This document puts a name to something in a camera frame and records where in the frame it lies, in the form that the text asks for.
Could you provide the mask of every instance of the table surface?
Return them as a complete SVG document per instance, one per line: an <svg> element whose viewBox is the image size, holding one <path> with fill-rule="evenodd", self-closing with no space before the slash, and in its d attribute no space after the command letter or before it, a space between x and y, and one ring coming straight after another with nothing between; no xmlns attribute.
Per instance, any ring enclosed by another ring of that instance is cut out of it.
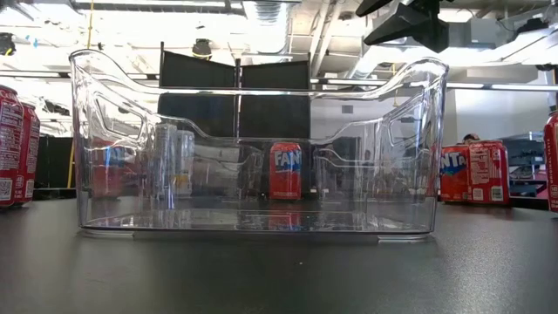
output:
<svg viewBox="0 0 558 314"><path fill-rule="evenodd" d="M88 236L76 214L75 200L0 213L0 313L558 311L549 212L441 205L415 243Z"/></svg>

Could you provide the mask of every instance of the red soda can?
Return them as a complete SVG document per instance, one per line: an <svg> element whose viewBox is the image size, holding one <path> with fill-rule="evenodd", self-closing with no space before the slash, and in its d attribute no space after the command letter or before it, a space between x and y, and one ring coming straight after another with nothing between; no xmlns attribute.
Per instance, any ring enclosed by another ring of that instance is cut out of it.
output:
<svg viewBox="0 0 558 314"><path fill-rule="evenodd" d="M17 92L0 85L0 206L14 203L24 107Z"/></svg>
<svg viewBox="0 0 558 314"><path fill-rule="evenodd" d="M548 208L558 213L558 113L544 126L544 154L547 166Z"/></svg>
<svg viewBox="0 0 558 314"><path fill-rule="evenodd" d="M469 201L508 204L507 150L501 140L481 140L469 145Z"/></svg>
<svg viewBox="0 0 558 314"><path fill-rule="evenodd" d="M275 143L269 154L269 198L299 200L302 151L296 143Z"/></svg>
<svg viewBox="0 0 558 314"><path fill-rule="evenodd" d="M24 127L19 151L16 192L14 194L14 202L18 204L33 200L40 127L41 123L35 114L35 107L24 104Z"/></svg>
<svg viewBox="0 0 558 314"><path fill-rule="evenodd" d="M440 169L440 199L442 201L467 201L469 176L467 159L469 146L455 145L442 148Z"/></svg>

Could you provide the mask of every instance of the ceiling pipe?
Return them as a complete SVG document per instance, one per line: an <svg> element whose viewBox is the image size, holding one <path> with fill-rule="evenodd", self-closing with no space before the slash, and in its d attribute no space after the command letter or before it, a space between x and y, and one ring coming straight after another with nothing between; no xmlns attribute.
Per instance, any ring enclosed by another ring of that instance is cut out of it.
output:
<svg viewBox="0 0 558 314"><path fill-rule="evenodd" d="M327 18L329 8L329 2L323 3L318 13L320 18L317 21L316 29L314 30L314 35L312 36L312 43L310 44L310 62L314 61L314 55L316 54L317 46L320 43L320 38L322 37L323 26L325 25L325 19Z"/></svg>
<svg viewBox="0 0 558 314"><path fill-rule="evenodd" d="M315 64L312 65L312 76L316 76L320 72L320 67L322 66L323 57L325 57L325 52L330 46L331 37L333 35L333 25L339 19L341 14L341 2L335 2L333 4L333 12L331 13L330 24L328 25L325 35L323 35L322 46L320 47L320 52L317 55L317 60Z"/></svg>

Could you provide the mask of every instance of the soda can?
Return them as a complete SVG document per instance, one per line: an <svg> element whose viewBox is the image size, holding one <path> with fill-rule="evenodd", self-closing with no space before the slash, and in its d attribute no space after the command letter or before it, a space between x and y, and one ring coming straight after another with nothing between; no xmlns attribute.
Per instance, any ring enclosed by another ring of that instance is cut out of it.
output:
<svg viewBox="0 0 558 314"><path fill-rule="evenodd" d="M301 198L302 151L296 143L275 143L269 153L269 198Z"/></svg>
<svg viewBox="0 0 558 314"><path fill-rule="evenodd" d="M174 208L176 179L176 126L161 123L155 126L153 151L153 196L160 208Z"/></svg>
<svg viewBox="0 0 558 314"><path fill-rule="evenodd" d="M507 150L501 140L481 140L469 145L469 201L508 204Z"/></svg>
<svg viewBox="0 0 558 314"><path fill-rule="evenodd" d="M41 122L35 114L35 106L24 104L24 126L14 194L16 204L33 200L40 128Z"/></svg>
<svg viewBox="0 0 558 314"><path fill-rule="evenodd" d="M544 126L544 154L547 166L548 208L558 213L558 113Z"/></svg>
<svg viewBox="0 0 558 314"><path fill-rule="evenodd" d="M17 92L0 85L0 206L14 203L24 107Z"/></svg>
<svg viewBox="0 0 558 314"><path fill-rule="evenodd" d="M469 147L467 145L442 148L440 168L440 199L442 201L467 201L469 193L468 155Z"/></svg>
<svg viewBox="0 0 558 314"><path fill-rule="evenodd" d="M176 132L176 197L188 198L192 194L194 166L194 133Z"/></svg>

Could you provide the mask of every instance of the ductwork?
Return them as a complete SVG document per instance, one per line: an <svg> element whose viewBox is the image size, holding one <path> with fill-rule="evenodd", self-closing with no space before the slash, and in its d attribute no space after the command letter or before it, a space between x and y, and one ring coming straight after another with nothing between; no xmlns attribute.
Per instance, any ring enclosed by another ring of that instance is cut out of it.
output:
<svg viewBox="0 0 558 314"><path fill-rule="evenodd" d="M449 23L450 47L441 53L428 51L412 38L403 43L371 46L347 73L346 79L366 79L380 62L408 62L435 57L450 66L554 64L556 58L542 58L543 52L558 46L558 10L545 7L510 17L508 20L472 18L466 23ZM549 20L549 27L517 33L533 16Z"/></svg>
<svg viewBox="0 0 558 314"><path fill-rule="evenodd" d="M389 58L397 58L403 54L397 47L371 46L358 60L357 64L347 72L346 79L367 79L377 65Z"/></svg>
<svg viewBox="0 0 558 314"><path fill-rule="evenodd" d="M291 3L243 2L252 24L251 41L262 54L280 54L287 50Z"/></svg>

